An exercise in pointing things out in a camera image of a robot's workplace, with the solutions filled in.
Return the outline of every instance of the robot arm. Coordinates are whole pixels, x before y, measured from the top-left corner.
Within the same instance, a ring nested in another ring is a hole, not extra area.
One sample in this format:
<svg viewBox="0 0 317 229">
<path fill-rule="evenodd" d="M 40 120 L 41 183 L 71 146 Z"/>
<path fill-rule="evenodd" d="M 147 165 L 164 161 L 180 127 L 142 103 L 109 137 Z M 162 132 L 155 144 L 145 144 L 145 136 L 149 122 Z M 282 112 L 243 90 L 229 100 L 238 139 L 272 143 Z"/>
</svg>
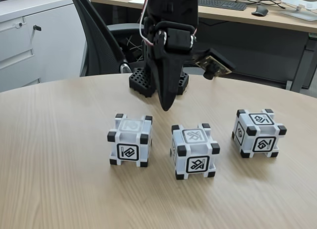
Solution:
<svg viewBox="0 0 317 229">
<path fill-rule="evenodd" d="M 163 110 L 167 111 L 175 100 L 185 61 L 192 60 L 205 69 L 207 79 L 233 70 L 233 66 L 212 49 L 193 52 L 198 0 L 145 0 L 141 22 L 145 10 L 147 37 L 140 33 L 148 47 L 145 69 L 151 73 Z"/>
</svg>

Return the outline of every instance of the chair armrest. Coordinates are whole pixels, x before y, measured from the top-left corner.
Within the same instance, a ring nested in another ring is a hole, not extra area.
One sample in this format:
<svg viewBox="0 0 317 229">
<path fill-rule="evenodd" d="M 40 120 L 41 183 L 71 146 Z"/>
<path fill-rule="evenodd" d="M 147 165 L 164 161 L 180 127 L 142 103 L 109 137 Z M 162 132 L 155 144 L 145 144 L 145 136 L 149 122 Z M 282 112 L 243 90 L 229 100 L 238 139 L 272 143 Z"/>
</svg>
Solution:
<svg viewBox="0 0 317 229">
<path fill-rule="evenodd" d="M 107 25 L 108 29 L 112 33 L 113 36 L 129 36 L 139 33 L 140 24 L 135 23 L 126 23 L 126 24 L 116 24 L 116 25 Z"/>
</svg>

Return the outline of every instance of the paper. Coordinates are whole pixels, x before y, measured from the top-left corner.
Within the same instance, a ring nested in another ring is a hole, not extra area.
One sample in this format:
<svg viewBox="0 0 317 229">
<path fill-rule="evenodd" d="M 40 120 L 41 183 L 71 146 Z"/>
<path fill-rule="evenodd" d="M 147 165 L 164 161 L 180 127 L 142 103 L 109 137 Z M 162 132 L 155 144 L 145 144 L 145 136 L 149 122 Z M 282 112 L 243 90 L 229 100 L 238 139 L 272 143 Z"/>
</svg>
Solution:
<svg viewBox="0 0 317 229">
<path fill-rule="evenodd" d="M 131 0 L 130 3 L 144 4 L 145 0 Z"/>
</svg>

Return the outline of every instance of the drawer lock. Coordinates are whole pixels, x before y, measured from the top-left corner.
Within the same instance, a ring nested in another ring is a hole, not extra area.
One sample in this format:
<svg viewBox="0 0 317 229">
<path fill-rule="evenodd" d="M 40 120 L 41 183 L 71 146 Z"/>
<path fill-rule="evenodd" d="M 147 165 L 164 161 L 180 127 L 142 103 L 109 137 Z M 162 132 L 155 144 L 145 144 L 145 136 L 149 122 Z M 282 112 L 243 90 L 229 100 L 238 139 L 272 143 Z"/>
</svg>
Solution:
<svg viewBox="0 0 317 229">
<path fill-rule="evenodd" d="M 33 30 L 42 31 L 42 28 L 40 26 L 34 25 Z"/>
</svg>

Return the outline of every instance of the office chair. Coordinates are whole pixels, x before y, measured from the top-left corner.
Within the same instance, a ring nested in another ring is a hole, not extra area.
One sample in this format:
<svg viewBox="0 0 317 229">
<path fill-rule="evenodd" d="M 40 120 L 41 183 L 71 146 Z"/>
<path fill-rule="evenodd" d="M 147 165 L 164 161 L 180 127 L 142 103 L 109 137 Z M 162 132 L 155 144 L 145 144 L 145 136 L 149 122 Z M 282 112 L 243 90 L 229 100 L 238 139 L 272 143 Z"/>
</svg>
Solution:
<svg viewBox="0 0 317 229">
<path fill-rule="evenodd" d="M 140 62 L 128 63 L 114 37 L 139 33 L 139 24 L 107 26 L 89 0 L 73 0 L 85 32 L 88 46 L 88 67 L 81 76 L 131 73 Z"/>
</svg>

